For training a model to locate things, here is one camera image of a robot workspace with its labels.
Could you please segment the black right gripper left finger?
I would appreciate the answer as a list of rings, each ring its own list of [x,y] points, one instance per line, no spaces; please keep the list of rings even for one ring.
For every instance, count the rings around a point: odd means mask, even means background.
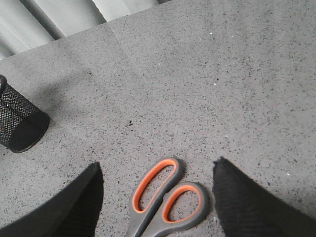
[[[103,174],[98,162],[49,201],[1,228],[2,237],[92,237],[103,203]]]

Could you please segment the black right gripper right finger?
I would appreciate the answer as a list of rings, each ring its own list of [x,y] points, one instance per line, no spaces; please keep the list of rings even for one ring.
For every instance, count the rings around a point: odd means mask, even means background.
[[[283,202],[224,157],[214,162],[215,209],[227,237],[314,237],[314,218]]]

